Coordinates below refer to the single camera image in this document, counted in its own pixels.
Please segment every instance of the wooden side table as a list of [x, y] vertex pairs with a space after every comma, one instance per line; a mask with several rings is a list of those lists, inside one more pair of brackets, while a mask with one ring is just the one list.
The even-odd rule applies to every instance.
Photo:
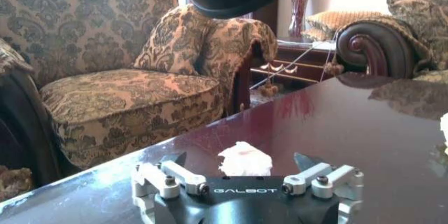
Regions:
[[[250, 68], [251, 77], [259, 80], [267, 76], [267, 68], [270, 74], [285, 68], [289, 63], [310, 48], [310, 45], [297, 44], [297, 42], [310, 43], [311, 41], [302, 38], [278, 38], [278, 52], [277, 57], [270, 65], [263, 65], [257, 68]], [[285, 71], [275, 77], [274, 82], [282, 84], [293, 84], [294, 86], [306, 87], [319, 82], [323, 65], [327, 57], [327, 50], [313, 49], [306, 55], [294, 63]], [[329, 61], [333, 57], [333, 52], [329, 54]], [[322, 80], [331, 76], [323, 74]]]

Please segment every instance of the glossy table surface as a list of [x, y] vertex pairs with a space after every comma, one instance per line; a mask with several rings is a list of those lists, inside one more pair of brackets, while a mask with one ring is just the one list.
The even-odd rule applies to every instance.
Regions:
[[0, 203], [0, 223], [141, 223], [130, 168], [185, 151], [186, 168], [221, 176], [217, 153], [246, 141], [295, 174], [294, 152], [365, 174], [357, 223], [448, 223], [439, 116], [448, 86], [345, 74]]

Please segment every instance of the drawer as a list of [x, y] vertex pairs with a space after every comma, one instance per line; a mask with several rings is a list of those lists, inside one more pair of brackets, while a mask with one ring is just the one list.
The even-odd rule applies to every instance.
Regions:
[[[251, 72], [267, 75], [269, 69], [270, 74], [283, 69], [289, 65], [289, 62], [274, 60], [270, 64], [265, 64], [258, 68], [251, 68]], [[322, 75], [323, 67], [317, 65], [309, 65], [305, 63], [294, 63], [287, 67], [277, 76], [283, 77], [290, 80], [303, 81], [307, 83], [317, 83]], [[330, 78], [330, 75], [323, 74], [323, 80]]]

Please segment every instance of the crumpled paper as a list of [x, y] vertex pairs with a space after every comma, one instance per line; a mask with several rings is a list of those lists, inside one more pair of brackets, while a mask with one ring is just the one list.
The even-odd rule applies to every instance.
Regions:
[[223, 157], [218, 169], [226, 176], [270, 176], [270, 156], [246, 142], [237, 142], [217, 156]]
[[445, 115], [442, 115], [442, 117], [439, 118], [439, 130], [442, 131], [442, 134], [445, 135], [445, 145], [446, 145], [446, 149], [445, 149], [445, 153], [448, 155], [448, 113]]

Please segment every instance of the armchair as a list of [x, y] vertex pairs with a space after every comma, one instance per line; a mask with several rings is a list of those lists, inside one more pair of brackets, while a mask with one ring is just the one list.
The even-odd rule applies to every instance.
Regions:
[[0, 3], [0, 164], [37, 185], [249, 106], [250, 60], [275, 53], [263, 23], [213, 20], [186, 76], [130, 68], [177, 0]]
[[391, 16], [358, 20], [339, 29], [337, 48], [345, 66], [379, 76], [448, 83], [446, 1], [386, 4]]

